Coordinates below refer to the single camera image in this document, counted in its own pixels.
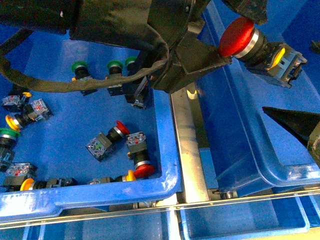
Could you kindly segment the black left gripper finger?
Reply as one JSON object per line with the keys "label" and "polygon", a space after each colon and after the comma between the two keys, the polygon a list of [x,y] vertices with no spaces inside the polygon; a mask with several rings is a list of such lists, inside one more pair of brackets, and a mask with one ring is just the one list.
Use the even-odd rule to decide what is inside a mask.
{"label": "black left gripper finger", "polygon": [[268,21],[267,0],[222,0],[233,12],[245,17],[257,25]]}

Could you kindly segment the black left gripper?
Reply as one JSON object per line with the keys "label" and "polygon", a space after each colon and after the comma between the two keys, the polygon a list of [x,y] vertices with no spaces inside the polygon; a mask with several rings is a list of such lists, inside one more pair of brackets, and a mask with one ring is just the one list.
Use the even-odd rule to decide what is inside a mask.
{"label": "black left gripper", "polygon": [[167,43],[169,55],[164,67],[150,76],[150,86],[172,94],[225,65],[230,57],[198,39],[205,25],[202,13],[208,0],[154,0],[148,24]]}

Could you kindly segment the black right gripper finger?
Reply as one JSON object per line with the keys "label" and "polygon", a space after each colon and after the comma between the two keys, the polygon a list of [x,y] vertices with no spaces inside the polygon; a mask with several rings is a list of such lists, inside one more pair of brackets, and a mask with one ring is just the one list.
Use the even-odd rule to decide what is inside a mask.
{"label": "black right gripper finger", "polygon": [[262,110],[306,148],[310,135],[320,122],[320,114],[316,112],[280,109],[270,106],[263,106]]}

